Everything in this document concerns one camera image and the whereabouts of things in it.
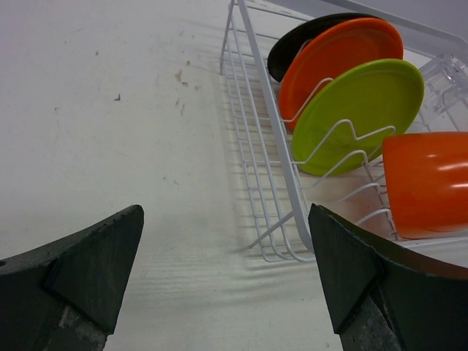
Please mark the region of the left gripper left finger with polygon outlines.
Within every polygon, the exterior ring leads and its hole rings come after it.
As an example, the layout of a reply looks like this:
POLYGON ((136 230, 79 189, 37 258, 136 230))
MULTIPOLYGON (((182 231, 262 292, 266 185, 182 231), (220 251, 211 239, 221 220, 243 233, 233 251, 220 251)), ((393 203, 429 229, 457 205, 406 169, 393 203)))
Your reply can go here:
POLYGON ((141 205, 1 260, 2 350, 103 350, 144 225, 141 205))

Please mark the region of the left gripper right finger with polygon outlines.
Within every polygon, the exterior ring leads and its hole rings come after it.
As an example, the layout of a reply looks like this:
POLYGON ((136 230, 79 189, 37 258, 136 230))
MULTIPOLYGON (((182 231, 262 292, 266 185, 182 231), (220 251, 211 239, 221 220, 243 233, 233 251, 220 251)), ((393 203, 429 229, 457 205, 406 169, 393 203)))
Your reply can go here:
POLYGON ((321 205, 308 216, 344 350, 466 350, 467 269, 406 249, 321 205))

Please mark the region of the clear glass cup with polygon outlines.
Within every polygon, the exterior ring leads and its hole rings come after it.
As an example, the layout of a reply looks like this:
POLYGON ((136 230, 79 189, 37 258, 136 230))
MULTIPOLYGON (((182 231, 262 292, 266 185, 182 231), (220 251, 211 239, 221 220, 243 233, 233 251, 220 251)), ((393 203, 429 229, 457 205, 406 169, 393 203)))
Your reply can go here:
POLYGON ((429 131, 467 131, 467 60, 443 53, 420 68, 425 93, 419 116, 429 131))

